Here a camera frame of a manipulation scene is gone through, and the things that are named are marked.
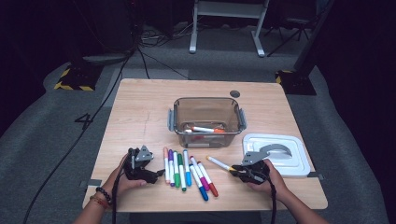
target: container lid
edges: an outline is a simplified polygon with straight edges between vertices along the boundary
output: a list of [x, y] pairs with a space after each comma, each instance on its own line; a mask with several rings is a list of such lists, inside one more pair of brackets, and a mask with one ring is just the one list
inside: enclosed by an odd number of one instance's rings
[[311, 171], [300, 139], [290, 135], [249, 133], [243, 139], [244, 155], [262, 152], [284, 177], [307, 177]]

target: green marker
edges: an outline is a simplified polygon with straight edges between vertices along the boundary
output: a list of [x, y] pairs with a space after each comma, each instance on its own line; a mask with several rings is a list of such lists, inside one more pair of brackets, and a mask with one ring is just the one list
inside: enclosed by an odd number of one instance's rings
[[177, 163], [178, 170], [180, 171], [180, 182], [181, 182], [181, 190], [186, 191], [186, 178], [184, 176], [184, 168], [183, 168], [183, 158], [181, 157], [181, 153], [177, 153]]
[[175, 187], [178, 189], [180, 188], [180, 173], [178, 172], [178, 159], [177, 159], [177, 152], [174, 151], [174, 165], [175, 165]]

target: human hand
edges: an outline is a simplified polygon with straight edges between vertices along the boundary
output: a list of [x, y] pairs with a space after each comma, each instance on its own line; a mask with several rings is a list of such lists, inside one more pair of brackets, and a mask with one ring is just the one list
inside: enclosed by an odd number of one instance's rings
[[[113, 189], [114, 186], [114, 181], [117, 178], [117, 175], [120, 172], [120, 169], [122, 169], [122, 165], [123, 162], [125, 161], [126, 157], [128, 154], [124, 155], [124, 157], [122, 158], [119, 166], [110, 174], [110, 176], [108, 177], [106, 183], [102, 186], [102, 188], [108, 193], [110, 194], [110, 197], [112, 197], [111, 195], [111, 191]], [[145, 186], [147, 184], [146, 180], [129, 180], [126, 175], [122, 175], [120, 177], [120, 182], [119, 182], [119, 188], [117, 190], [117, 196], [120, 196], [124, 191], [126, 191], [127, 189], [134, 189], [134, 188], [138, 188], [141, 186]]]
[[[264, 160], [264, 163], [270, 169], [270, 179], [276, 188], [276, 198], [281, 201], [283, 198], [283, 195], [285, 195], [289, 191], [288, 187], [286, 186], [285, 181], [283, 180], [283, 177], [280, 175], [279, 171], [274, 167], [274, 165], [271, 163], [271, 161]], [[268, 195], [270, 195], [270, 196], [272, 195], [271, 194], [271, 186], [270, 186], [269, 181], [265, 181], [264, 183], [262, 183], [260, 185], [247, 182], [247, 185], [254, 190], [264, 191]]]

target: marker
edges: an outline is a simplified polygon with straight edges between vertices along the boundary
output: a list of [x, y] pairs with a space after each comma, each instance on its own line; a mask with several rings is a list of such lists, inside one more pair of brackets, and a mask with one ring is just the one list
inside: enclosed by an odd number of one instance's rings
[[163, 148], [163, 162], [165, 164], [165, 182], [166, 184], [170, 183], [169, 179], [169, 160], [168, 160], [168, 148], [164, 147]]
[[206, 181], [207, 181], [207, 184], [209, 184], [210, 191], [212, 191], [212, 193], [213, 193], [213, 195], [214, 195], [215, 197], [219, 197], [218, 190], [216, 189], [216, 187], [215, 187], [215, 185], [213, 184], [212, 180], [210, 180], [210, 177], [209, 177], [209, 175], [207, 174], [204, 165], [203, 165], [200, 161], [198, 161], [198, 166], [199, 166], [199, 168], [201, 169], [201, 172], [202, 172], [202, 174], [204, 175], [204, 177], [205, 177], [205, 179], [206, 179]]
[[175, 187], [180, 188], [180, 173], [178, 172], [177, 152], [174, 151]]
[[189, 152], [187, 149], [183, 150], [184, 153], [184, 167], [186, 168], [186, 183], [187, 186], [191, 186], [191, 173], [190, 173], [190, 166], [189, 166]]
[[231, 170], [234, 171], [235, 170], [233, 167], [228, 166], [228, 165], [222, 163], [221, 161], [216, 160], [213, 157], [207, 156], [206, 159], [211, 161], [211, 162], [213, 162], [213, 163], [215, 163], [216, 165], [218, 165], [219, 167], [221, 167], [221, 168], [223, 168], [223, 169], [225, 169], [227, 171], [231, 171]]
[[191, 129], [195, 132], [201, 132], [201, 133], [225, 133], [225, 131], [222, 129], [208, 129], [201, 127], [191, 127]]
[[209, 198], [207, 197], [206, 191], [204, 189], [204, 186], [202, 186], [201, 180], [199, 179], [199, 176], [198, 176], [193, 164], [190, 164], [190, 170], [191, 170], [192, 175], [194, 176], [195, 183], [197, 184], [202, 197], [204, 198], [205, 201], [209, 200]]
[[184, 168], [183, 168], [183, 158], [181, 153], [177, 153], [177, 162], [178, 162], [178, 170], [180, 171], [180, 183], [181, 183], [181, 190], [186, 191], [186, 178], [184, 176]]
[[192, 161], [192, 164], [194, 165], [195, 171], [198, 174], [199, 179], [201, 180], [202, 185], [204, 186], [205, 190], [208, 191], [210, 190], [209, 185], [207, 184], [207, 181], [204, 177], [204, 175], [201, 172], [201, 169], [198, 166], [197, 161], [193, 156], [190, 156], [190, 160]]
[[168, 160], [169, 160], [169, 179], [171, 183], [171, 187], [175, 186], [175, 166], [173, 162], [173, 151], [169, 149], [168, 151]]

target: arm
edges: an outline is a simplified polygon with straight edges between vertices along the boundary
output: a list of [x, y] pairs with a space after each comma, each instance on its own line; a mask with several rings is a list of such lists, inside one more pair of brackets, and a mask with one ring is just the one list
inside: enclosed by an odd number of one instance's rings
[[[102, 188], [107, 192], [110, 198], [113, 198], [113, 195], [111, 195], [111, 191], [113, 189], [114, 181], [116, 180], [117, 174], [119, 173], [119, 170], [122, 168], [121, 166], [123, 164], [123, 161], [125, 160], [125, 157], [126, 156], [122, 158], [120, 165], [111, 173], [106, 183], [102, 186]], [[128, 178], [126, 178], [125, 175], [122, 175], [119, 182], [117, 197], [119, 197], [127, 189], [138, 188], [146, 184], [147, 182], [145, 180], [128, 180]], [[105, 195], [101, 192], [96, 192], [93, 196], [96, 199], [91, 199], [87, 203], [87, 205], [85, 205], [82, 212], [73, 222], [74, 224], [101, 223], [102, 216], [106, 211], [105, 207], [108, 206], [108, 203]]]
[[[276, 199], [285, 204], [285, 206], [289, 209], [289, 211], [299, 224], [328, 223], [328, 221], [318, 215], [314, 210], [309, 208], [288, 189], [279, 171], [269, 160], [264, 160], [264, 162], [270, 168], [270, 178], [276, 187]], [[264, 191], [271, 196], [271, 187], [268, 181], [260, 185], [256, 185], [253, 183], [247, 183], [247, 185], [254, 190]]]

